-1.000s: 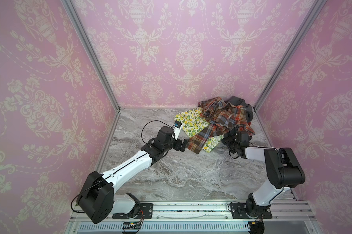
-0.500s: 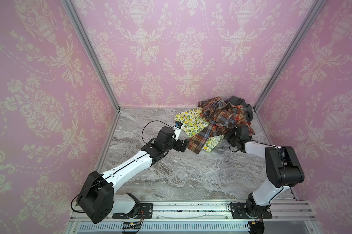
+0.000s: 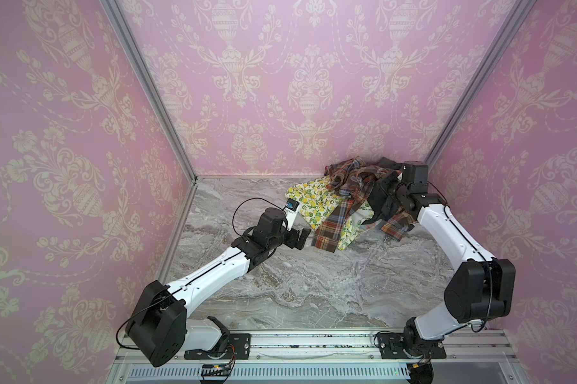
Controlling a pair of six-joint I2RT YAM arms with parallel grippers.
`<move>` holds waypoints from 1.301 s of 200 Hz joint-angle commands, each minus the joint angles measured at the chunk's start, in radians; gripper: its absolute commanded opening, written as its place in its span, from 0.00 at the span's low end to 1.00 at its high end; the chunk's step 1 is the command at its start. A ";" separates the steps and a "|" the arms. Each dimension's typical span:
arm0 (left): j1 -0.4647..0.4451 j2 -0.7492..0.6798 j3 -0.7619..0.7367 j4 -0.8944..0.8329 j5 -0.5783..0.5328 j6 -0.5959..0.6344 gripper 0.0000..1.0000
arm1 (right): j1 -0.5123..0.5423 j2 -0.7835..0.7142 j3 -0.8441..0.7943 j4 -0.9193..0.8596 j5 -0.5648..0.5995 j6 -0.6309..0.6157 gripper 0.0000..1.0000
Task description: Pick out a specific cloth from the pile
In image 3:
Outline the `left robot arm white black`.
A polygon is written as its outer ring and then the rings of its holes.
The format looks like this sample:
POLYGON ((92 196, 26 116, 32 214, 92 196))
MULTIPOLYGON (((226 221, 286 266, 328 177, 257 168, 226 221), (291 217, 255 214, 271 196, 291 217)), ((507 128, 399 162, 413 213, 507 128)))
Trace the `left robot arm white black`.
POLYGON ((184 278, 168 284, 158 280, 143 290, 124 330, 154 367, 168 363, 181 351, 227 358, 233 348, 230 331, 213 316, 189 317, 203 302, 230 282, 247 275, 272 257, 281 246, 304 249, 311 229, 293 227, 300 205, 269 207, 258 224, 239 235, 216 259, 184 278))

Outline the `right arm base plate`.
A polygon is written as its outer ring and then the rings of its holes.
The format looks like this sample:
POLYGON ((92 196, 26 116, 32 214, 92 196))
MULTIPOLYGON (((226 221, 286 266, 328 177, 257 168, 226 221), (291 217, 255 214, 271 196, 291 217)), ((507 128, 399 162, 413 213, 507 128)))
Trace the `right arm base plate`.
POLYGON ((447 358, 441 340, 421 340, 416 336, 407 339, 403 334, 391 331, 377 332, 373 336, 373 345, 379 350, 383 360, 447 358))

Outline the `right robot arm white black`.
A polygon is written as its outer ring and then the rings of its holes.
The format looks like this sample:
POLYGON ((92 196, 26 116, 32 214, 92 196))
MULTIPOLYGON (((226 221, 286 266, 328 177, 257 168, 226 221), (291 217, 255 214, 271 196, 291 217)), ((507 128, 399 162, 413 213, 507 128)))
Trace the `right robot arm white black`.
POLYGON ((451 212, 448 200, 429 182, 429 167, 422 162, 377 163, 389 175, 375 182, 368 202, 375 219, 384 219, 394 235, 419 223, 437 242, 451 263, 454 275, 442 302, 424 315, 410 318, 401 335, 381 342, 402 345, 410 358, 445 358, 445 338, 466 327, 483 331, 490 321, 509 315, 516 269, 481 246, 451 212))

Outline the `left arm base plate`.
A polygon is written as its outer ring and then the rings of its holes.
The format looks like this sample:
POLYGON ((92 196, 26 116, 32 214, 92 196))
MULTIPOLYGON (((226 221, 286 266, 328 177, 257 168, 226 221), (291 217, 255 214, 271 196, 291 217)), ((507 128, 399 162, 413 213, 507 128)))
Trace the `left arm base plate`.
POLYGON ((219 347, 214 347, 210 351, 187 350, 184 352, 185 360, 218 360, 235 358, 236 360, 248 360, 250 347, 252 345, 252 335, 248 333, 230 334, 220 341, 219 347))

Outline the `dark grey cloth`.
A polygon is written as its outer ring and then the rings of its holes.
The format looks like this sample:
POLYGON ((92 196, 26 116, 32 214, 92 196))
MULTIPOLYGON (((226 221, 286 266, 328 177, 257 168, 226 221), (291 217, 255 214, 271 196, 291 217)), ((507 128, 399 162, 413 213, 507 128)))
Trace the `dark grey cloth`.
MULTIPOLYGON (((388 173, 383 175, 380 179, 383 179, 385 176, 390 174, 392 171, 402 171, 403 163, 396 163, 388 158, 381 158, 381 160, 376 163, 376 166, 380 167, 383 171, 387 171, 388 173)), ((363 225, 370 225, 368 224, 368 220, 363 222, 363 225)))

